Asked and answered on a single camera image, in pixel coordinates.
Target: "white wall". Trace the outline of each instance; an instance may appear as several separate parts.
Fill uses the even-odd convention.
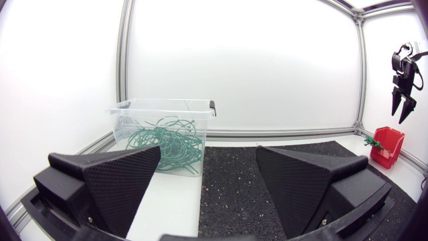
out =
[[[355,24],[321,1],[134,2],[129,98],[214,100],[211,130],[350,127],[359,86]]]
[[[0,205],[112,130],[123,1],[7,0],[0,12]]]
[[[368,19],[364,24],[367,51],[367,94],[363,125],[370,132],[379,127],[391,127],[406,134],[402,148],[428,163],[428,86],[422,91],[412,90],[417,101],[413,111],[399,125],[402,99],[395,116],[391,116],[393,75],[391,66],[393,52],[409,41],[426,42],[425,32],[416,13],[400,13]],[[417,65],[425,81],[428,80],[428,57],[421,58]],[[415,77],[420,86],[421,79]]]

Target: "small red bin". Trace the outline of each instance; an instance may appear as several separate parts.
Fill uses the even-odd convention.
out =
[[[372,147],[370,157],[387,169],[399,158],[401,145],[403,144],[404,133],[390,127],[382,127],[376,130],[373,139],[380,142],[385,149]]]

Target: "clear plastic bin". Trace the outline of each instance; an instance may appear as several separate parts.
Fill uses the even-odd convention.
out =
[[[119,149],[159,145],[157,172],[200,176],[212,100],[132,99],[109,108]]]

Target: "green object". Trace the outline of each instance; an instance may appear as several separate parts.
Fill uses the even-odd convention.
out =
[[[374,140],[372,137],[370,136],[366,136],[366,139],[364,140],[366,142],[366,144],[364,145],[371,145],[372,147],[378,147],[380,149],[384,149],[386,150],[379,141]]]
[[[201,161],[203,154],[203,142],[196,136],[194,120],[177,119],[165,122],[165,118],[162,118],[156,124],[145,123],[153,128],[144,128],[138,123],[139,128],[129,136],[126,149],[158,145],[161,160],[157,171],[185,168],[193,175],[199,173],[191,165]]]

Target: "bin handle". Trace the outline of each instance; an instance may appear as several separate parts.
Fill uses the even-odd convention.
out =
[[[217,112],[215,111],[215,103],[214,100],[209,101],[209,108],[214,109],[214,116],[217,116]]]

